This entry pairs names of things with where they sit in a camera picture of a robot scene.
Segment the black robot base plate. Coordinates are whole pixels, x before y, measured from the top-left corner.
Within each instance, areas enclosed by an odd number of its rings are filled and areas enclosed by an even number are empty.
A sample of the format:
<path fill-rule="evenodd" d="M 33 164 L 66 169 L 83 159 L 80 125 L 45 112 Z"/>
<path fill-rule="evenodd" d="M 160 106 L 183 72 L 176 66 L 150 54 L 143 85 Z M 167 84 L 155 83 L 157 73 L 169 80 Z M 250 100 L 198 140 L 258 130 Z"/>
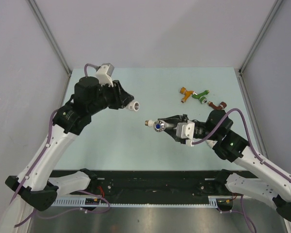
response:
<path fill-rule="evenodd" d="M 215 180 L 218 171 L 103 171 L 87 192 L 109 203 L 193 204 L 208 196 L 237 197 Z"/>

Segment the grey white water faucet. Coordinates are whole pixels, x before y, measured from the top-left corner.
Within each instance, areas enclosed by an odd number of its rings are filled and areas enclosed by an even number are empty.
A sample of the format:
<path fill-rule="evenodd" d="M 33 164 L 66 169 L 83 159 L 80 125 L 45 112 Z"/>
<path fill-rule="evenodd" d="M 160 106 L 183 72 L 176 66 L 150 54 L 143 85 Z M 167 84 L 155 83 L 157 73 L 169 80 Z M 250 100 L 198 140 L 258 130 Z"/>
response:
<path fill-rule="evenodd" d="M 177 126 L 177 121 L 172 119 L 157 119 L 157 120 L 146 120 L 145 126 L 153 128 L 156 132 L 164 132 L 172 130 Z"/>

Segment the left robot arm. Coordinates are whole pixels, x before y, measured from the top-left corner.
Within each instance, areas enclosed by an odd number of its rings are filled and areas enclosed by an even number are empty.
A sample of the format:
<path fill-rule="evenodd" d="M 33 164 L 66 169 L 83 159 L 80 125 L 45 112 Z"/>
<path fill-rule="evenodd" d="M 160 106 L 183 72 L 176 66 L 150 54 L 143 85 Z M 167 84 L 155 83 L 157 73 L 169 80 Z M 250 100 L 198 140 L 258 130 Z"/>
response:
<path fill-rule="evenodd" d="M 94 193 L 97 175 L 86 168 L 57 181 L 50 175 L 66 149 L 91 123 L 92 116 L 106 108 L 138 111 L 140 106 L 118 80 L 103 84 L 96 77 L 82 77 L 68 102 L 52 113 L 48 135 L 36 155 L 21 173 L 8 176 L 6 185 L 37 211 L 48 209 L 60 196 Z"/>

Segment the white elbow pipe fitting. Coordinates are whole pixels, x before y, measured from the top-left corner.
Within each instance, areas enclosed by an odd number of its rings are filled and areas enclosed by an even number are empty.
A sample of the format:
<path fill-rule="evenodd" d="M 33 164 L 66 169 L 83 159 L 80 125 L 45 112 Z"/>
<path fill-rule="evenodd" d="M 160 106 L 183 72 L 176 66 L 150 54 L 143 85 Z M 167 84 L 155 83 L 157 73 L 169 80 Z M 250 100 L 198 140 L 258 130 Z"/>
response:
<path fill-rule="evenodd" d="M 133 112 L 137 112 L 139 108 L 140 108 L 140 104 L 138 101 L 132 101 L 126 106 L 126 109 Z"/>

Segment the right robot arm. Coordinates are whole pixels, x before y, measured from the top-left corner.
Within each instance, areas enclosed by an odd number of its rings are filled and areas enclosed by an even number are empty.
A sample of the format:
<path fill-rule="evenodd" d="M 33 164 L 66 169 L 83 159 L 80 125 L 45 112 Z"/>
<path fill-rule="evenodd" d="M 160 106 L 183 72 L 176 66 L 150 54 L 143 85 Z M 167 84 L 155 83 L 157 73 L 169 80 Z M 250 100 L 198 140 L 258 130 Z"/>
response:
<path fill-rule="evenodd" d="M 291 174 L 257 152 L 249 136 L 243 138 L 231 130 L 233 121 L 228 116 L 232 112 L 241 111 L 238 108 L 228 112 L 213 110 L 205 122 L 189 120 L 186 114 L 160 118 L 154 129 L 162 126 L 163 132 L 187 146 L 206 141 L 220 159 L 245 168 L 261 180 L 247 181 L 234 172 L 222 170 L 214 182 L 218 194 L 229 191 L 249 196 L 291 222 Z"/>

